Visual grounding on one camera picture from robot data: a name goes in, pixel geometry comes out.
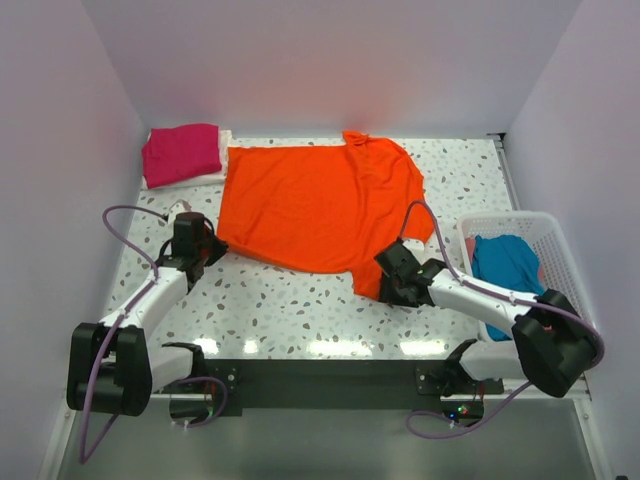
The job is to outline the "orange t-shirt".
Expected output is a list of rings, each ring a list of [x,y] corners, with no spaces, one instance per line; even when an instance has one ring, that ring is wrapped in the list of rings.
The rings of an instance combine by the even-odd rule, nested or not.
[[[387,138],[346,131],[338,146],[232,147],[218,236],[235,252],[314,274],[348,272],[377,299],[375,256],[398,236],[428,241],[424,177]]]

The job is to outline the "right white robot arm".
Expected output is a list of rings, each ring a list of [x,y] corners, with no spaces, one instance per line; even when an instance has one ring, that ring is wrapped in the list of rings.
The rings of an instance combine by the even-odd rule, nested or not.
[[[469,392],[480,380],[524,378],[562,398],[604,355],[603,341],[568,299],[515,292],[470,277],[431,258],[419,262],[397,240],[375,257],[383,272],[380,300],[395,305],[450,309],[508,333],[509,342],[475,341],[445,369],[448,386]]]

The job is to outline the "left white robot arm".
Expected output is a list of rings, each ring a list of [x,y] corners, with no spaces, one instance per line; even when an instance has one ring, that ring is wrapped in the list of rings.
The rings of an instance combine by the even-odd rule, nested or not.
[[[204,270],[227,249],[203,214],[177,214],[173,235],[162,245],[142,286],[100,321],[84,322],[74,329],[67,406],[76,411],[138,416],[152,393],[173,383],[185,392],[200,390],[207,380],[200,346],[169,342],[153,350],[148,341]]]

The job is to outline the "pink t-shirt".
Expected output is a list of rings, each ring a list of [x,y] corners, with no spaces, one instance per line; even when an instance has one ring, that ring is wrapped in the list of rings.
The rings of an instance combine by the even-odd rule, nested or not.
[[[474,257],[475,248],[476,248],[476,240],[473,237],[466,238],[465,247],[467,250],[468,258],[470,261],[472,261]]]

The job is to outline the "folded magenta t-shirt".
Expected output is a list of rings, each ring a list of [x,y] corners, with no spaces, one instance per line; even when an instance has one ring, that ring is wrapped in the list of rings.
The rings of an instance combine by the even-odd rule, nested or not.
[[[141,149],[148,189],[170,186],[223,170],[219,127],[207,123],[153,128]]]

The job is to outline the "teal t-shirt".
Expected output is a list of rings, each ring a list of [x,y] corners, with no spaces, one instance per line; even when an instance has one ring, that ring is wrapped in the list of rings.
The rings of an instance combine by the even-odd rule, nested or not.
[[[476,248],[470,261],[472,275],[482,281],[518,292],[545,292],[541,263],[528,243],[515,235],[473,237]]]

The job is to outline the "folded white t-shirt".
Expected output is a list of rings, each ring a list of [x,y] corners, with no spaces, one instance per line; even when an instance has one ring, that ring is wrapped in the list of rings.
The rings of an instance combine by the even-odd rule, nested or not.
[[[231,146],[233,135],[231,130],[220,130],[218,133],[218,145],[219,145],[219,159],[221,163],[221,170],[212,173],[197,176],[180,182],[172,183],[169,185],[154,187],[154,190],[171,189],[171,188],[191,188],[207,185],[220,185],[223,184],[227,178],[229,167],[229,147]]]

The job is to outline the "white plastic laundry basket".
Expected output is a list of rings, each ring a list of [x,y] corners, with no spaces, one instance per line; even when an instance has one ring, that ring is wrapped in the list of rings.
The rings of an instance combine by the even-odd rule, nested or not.
[[[457,228],[468,274],[472,275],[472,271],[465,247],[466,238],[477,235],[484,238],[518,236],[528,243],[541,263],[545,291],[553,289],[562,293],[581,318],[594,321],[591,301],[554,217],[533,211],[468,214],[458,220]]]

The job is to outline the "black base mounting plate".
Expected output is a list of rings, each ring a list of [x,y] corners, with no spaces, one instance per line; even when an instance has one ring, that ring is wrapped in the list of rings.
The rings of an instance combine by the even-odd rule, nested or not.
[[[504,392],[450,360],[208,360],[206,373],[228,391],[224,416],[249,409],[452,411],[453,397],[481,416],[479,396]]]

